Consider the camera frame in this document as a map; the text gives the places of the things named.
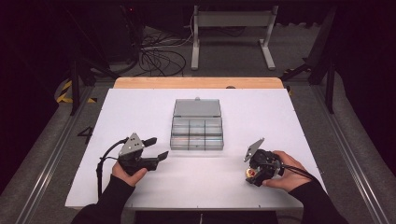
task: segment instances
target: hand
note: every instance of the hand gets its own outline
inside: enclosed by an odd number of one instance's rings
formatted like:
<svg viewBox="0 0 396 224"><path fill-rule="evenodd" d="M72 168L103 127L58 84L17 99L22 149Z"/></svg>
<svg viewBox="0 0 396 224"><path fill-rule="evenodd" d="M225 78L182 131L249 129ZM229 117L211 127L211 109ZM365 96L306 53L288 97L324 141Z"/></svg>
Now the hand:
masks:
<svg viewBox="0 0 396 224"><path fill-rule="evenodd" d="M137 171L136 173L134 173L134 175L128 175L122 169L121 165L118 162L116 162L116 164L114 164L114 166L113 166L112 174L115 177L118 177L119 179L125 181L125 183L127 183L131 187L134 187L137 184L137 182L139 182L139 180L141 180L143 178L143 176L145 176L145 174L147 172L148 172L148 170L146 168L142 168L139 171Z"/></svg>
<svg viewBox="0 0 396 224"><path fill-rule="evenodd" d="M286 152L273 151L273 153L275 153L280 157L283 164L305 170L305 168L297 160L295 160L292 156L290 156ZM302 184L308 183L309 181L311 181L310 178L296 174L288 169L285 169L285 172L283 173L282 177L280 177L279 179L267 179L262 181L262 184L266 187L283 189L287 192L290 192L291 190L301 186Z"/></svg>

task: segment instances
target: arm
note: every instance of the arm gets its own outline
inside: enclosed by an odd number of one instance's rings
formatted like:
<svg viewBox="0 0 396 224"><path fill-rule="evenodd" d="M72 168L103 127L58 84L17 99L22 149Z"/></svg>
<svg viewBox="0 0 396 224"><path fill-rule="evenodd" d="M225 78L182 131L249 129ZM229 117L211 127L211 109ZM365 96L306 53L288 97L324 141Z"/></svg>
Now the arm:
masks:
<svg viewBox="0 0 396 224"><path fill-rule="evenodd" d="M116 162L110 182L98 203L82 208L72 223L120 223L120 216L126 201L134 192L136 183L143 178L146 172L147 169L141 169L129 176Z"/></svg>
<svg viewBox="0 0 396 224"><path fill-rule="evenodd" d="M293 157L283 151L274 151L284 164L305 170ZM322 186L310 178L285 169L279 179L268 179L262 182L264 186L283 189L304 205L303 224L311 223L337 223L347 221L338 213Z"/></svg>

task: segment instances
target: white metal stand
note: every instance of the white metal stand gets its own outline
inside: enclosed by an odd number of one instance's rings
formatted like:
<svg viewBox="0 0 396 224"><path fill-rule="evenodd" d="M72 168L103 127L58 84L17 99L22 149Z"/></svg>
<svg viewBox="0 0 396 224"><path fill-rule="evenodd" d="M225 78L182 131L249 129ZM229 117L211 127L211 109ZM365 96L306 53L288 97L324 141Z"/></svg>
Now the white metal stand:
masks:
<svg viewBox="0 0 396 224"><path fill-rule="evenodd" d="M260 39L260 46L264 54L265 62L269 70L275 70L268 42L276 19L278 6L267 11L199 11L194 6L194 39L192 46L191 69L198 69L200 41L198 37L199 27L213 26L267 26L264 39Z"/></svg>

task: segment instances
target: black sleeve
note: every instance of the black sleeve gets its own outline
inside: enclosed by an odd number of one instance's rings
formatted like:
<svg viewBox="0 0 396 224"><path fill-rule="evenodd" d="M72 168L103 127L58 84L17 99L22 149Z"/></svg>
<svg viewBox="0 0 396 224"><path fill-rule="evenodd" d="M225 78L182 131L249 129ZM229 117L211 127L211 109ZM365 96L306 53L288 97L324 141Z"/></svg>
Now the black sleeve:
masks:
<svg viewBox="0 0 396 224"><path fill-rule="evenodd" d="M120 223L122 209L133 192L134 187L112 175L98 203L83 207L72 223Z"/></svg>
<svg viewBox="0 0 396 224"><path fill-rule="evenodd" d="M289 194L304 205L302 224L347 223L320 184L311 181L293 189Z"/></svg>

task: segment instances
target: yellow and black tape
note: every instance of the yellow and black tape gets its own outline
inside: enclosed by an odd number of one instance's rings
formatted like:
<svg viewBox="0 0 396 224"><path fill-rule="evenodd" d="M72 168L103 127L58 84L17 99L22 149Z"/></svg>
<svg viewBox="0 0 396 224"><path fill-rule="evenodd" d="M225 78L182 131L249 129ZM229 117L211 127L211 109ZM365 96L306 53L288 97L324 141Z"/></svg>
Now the yellow and black tape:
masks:
<svg viewBox="0 0 396 224"><path fill-rule="evenodd" d="M73 103L72 98L67 98L66 94L69 91L69 88L72 86L72 80L70 78L64 83L64 87L62 88L61 93L59 94L58 99L56 99L56 102L58 103ZM87 103L97 103L98 98L89 98Z"/></svg>

